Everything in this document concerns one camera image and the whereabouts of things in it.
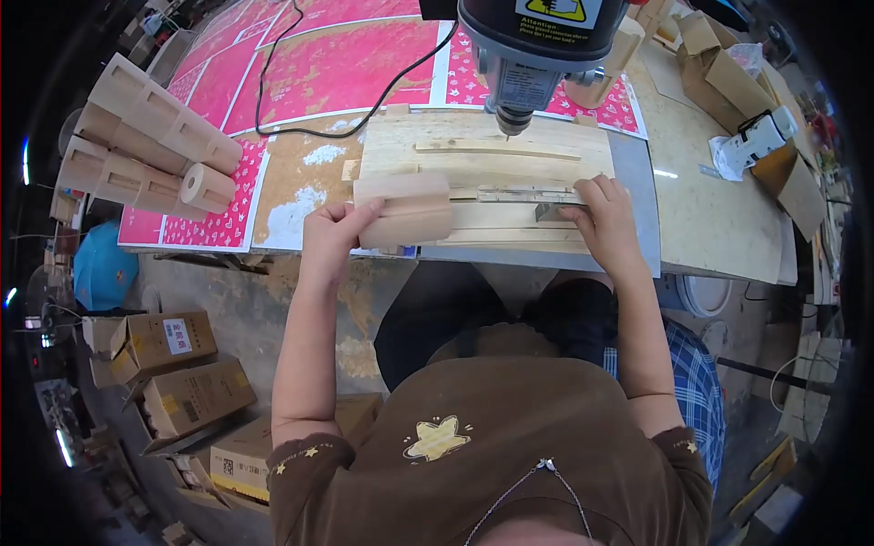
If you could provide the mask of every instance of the drill press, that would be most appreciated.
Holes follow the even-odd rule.
[[[485,110],[520,135],[562,79],[591,85],[630,3],[647,0],[420,0],[422,18],[457,19],[489,87]]]

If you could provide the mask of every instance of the white bucket lid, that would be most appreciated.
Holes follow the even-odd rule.
[[[683,276],[683,281],[677,282],[677,292],[684,306],[695,316],[706,318],[722,313],[728,305],[732,282],[728,279]]]

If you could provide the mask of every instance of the qr code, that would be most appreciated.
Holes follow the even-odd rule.
[[[192,423],[197,423],[200,420],[198,412],[194,409],[194,404],[190,400],[183,400],[182,407],[185,408],[185,413],[188,415],[188,420]]]

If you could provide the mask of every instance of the white device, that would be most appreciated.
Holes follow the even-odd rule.
[[[713,149],[713,163],[735,173],[739,180],[744,169],[782,148],[797,132],[798,124],[789,108],[765,112],[744,123],[735,136]]]

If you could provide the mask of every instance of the yellow star print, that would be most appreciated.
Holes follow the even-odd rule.
[[[458,418],[455,415],[444,418],[439,425],[420,421],[416,424],[419,441],[405,449],[404,457],[408,459],[424,457],[425,460],[437,460],[470,441],[469,436],[460,436],[456,434],[457,432]]]

